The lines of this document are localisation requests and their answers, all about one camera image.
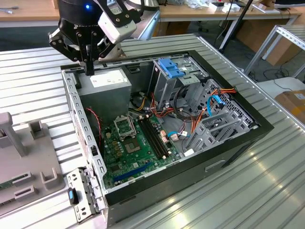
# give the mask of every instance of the corrugated metal surface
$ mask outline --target corrugated metal surface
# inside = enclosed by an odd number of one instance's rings
[[[275,129],[233,165],[113,228],[304,228],[305,134],[300,123],[194,35],[126,41],[122,48],[127,56],[196,50]],[[0,111],[14,114],[14,128],[33,119],[47,123],[64,174],[84,165],[59,69],[69,63],[52,48],[0,53]],[[66,190],[1,218],[0,228],[77,227]],[[78,227],[101,228],[102,218]]]

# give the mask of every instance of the metal bracket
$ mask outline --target metal bracket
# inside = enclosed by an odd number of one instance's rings
[[[93,170],[77,168],[67,175],[69,187],[76,190],[79,203],[74,206],[77,221],[83,222],[106,208],[101,187]]]

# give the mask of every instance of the blue tab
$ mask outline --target blue tab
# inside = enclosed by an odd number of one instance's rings
[[[171,61],[171,59],[159,59],[159,64],[163,68],[163,70],[168,73],[168,77],[177,78],[181,76],[185,76],[184,72],[181,72],[177,65]]]
[[[72,191],[69,192],[69,198],[73,199],[73,192]]]

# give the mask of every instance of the white label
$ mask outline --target white label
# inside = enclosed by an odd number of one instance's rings
[[[182,131],[182,136],[187,136],[187,131]]]
[[[305,96],[303,94],[295,94],[295,96],[298,98],[298,99],[305,99]]]
[[[102,87],[106,85],[127,82],[120,70],[112,70],[99,75],[90,77],[94,87]]]

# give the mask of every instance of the side panel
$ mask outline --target side panel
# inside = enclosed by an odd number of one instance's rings
[[[154,185],[130,198],[109,206],[108,226],[113,225],[173,194],[182,189],[212,175],[219,171],[221,167],[241,148],[249,148],[253,143],[244,143],[223,154],[181,172],[157,185]]]

